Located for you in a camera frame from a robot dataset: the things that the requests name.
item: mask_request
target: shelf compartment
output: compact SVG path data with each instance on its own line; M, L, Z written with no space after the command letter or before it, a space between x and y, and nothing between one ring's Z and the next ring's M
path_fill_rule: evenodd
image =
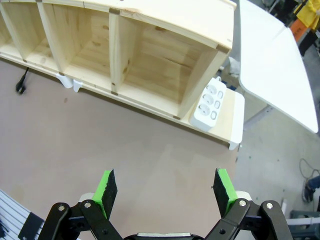
M109 13L50 3L38 6L60 71L110 90Z
M22 59L18 49L16 48L11 35L7 29L6 23L0 13L0 53L10 57Z
M184 99L192 91L190 88L200 81L200 75L195 77L196 72L201 72L199 62L205 53L210 53L210 58L203 62L207 66L218 51L156 25L123 16L116 18L120 32L128 26L135 27L135 34L118 36L120 42L131 37L127 44L132 44L134 50L127 56L127 62L123 58L119 61L122 76L115 83L117 93L169 116L178 116ZM128 49L119 51L121 56Z
M22 58L29 64L58 72L37 4L4 2L2 9L8 30Z

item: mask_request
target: shoe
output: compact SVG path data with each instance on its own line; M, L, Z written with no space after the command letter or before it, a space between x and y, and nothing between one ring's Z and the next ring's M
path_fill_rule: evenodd
M304 184L304 189L302 191L302 200L305 203L311 203L314 200L315 191L316 191L315 189L312 189L311 187L309 187L308 181L306 181Z

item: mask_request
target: green foam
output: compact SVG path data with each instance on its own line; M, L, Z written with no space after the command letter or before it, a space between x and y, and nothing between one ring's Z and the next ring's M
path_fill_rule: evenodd
M106 218L107 218L107 215L106 215L106 211L105 211L104 204L102 201L102 197L103 197L105 189L108 185L108 179L109 179L110 173L111 173L111 171L104 171L103 176L100 180L100 183L99 183L98 187L96 188L96 191L95 191L93 198L92 198L92 200L101 207L102 213Z
M220 168L218 169L218 174L229 198L226 206L226 212L228 212L231 205L238 199L238 196L227 173L227 170L225 168Z

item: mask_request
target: white tabletop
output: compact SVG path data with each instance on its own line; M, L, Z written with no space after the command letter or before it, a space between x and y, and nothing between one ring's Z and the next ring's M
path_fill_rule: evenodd
M291 30L247 0L240 0L243 89L318 132L307 72Z

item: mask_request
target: yellow cloth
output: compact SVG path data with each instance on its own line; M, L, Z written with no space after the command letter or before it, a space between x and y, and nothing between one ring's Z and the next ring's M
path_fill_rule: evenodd
M308 0L296 16L307 28L316 30L320 18L316 14L317 10L320 11L320 0Z

